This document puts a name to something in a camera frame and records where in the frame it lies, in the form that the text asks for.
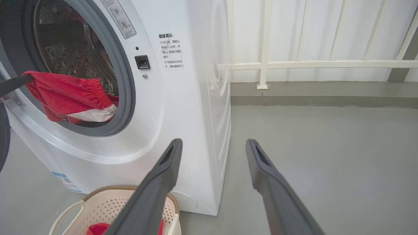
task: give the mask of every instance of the concrete ledge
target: concrete ledge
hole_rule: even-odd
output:
[[[418,109],[418,83],[271,82],[232,83],[231,105],[398,107]]]

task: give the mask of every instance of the black door lock slot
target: black door lock slot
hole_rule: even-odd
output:
[[[136,65],[138,65],[138,69],[150,69],[150,62],[148,61],[148,56],[135,56]]]

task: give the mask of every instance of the white wall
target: white wall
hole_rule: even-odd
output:
[[[263,0],[231,0],[233,63],[261,61]],[[328,60],[342,0],[311,0],[300,60]],[[269,61],[295,61],[305,10],[305,0],[273,0]],[[387,0],[375,36],[366,47],[382,0],[346,0],[335,60],[395,59],[412,21],[418,0]],[[387,68],[269,69],[267,81],[386,81]],[[233,71],[231,82],[258,82],[259,70]]]

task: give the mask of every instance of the gray sticker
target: gray sticker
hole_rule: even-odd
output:
[[[126,15],[118,0],[101,1],[119,27],[119,30],[124,38],[129,38],[130,36],[136,34],[135,29],[133,28],[128,16]]]

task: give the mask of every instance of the blue and white label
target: blue and white label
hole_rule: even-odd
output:
[[[79,192],[81,193],[81,191],[71,182],[71,180],[65,176],[64,174],[61,173],[56,173],[56,172],[52,172],[52,174],[54,174],[60,181],[61,183],[68,188],[68,190],[73,191],[73,192]]]

